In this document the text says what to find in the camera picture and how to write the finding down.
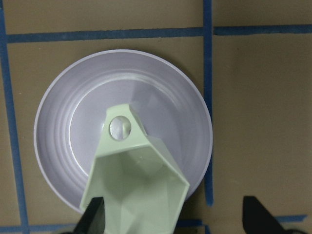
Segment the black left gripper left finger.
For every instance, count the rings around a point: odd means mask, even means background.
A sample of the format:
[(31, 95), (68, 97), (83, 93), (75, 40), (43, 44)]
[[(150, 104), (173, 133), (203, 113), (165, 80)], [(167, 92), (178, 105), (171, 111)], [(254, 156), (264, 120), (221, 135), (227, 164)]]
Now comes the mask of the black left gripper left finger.
[(103, 234), (105, 230), (105, 205), (103, 197), (91, 199), (84, 214), (72, 231), (73, 234)]

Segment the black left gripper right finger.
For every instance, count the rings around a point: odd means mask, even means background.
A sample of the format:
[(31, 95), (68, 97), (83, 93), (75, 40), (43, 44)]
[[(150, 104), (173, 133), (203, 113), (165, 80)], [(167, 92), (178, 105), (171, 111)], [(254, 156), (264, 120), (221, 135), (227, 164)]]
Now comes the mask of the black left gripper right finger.
[(306, 234), (299, 229), (285, 229), (255, 196), (244, 196), (242, 225), (246, 234)]

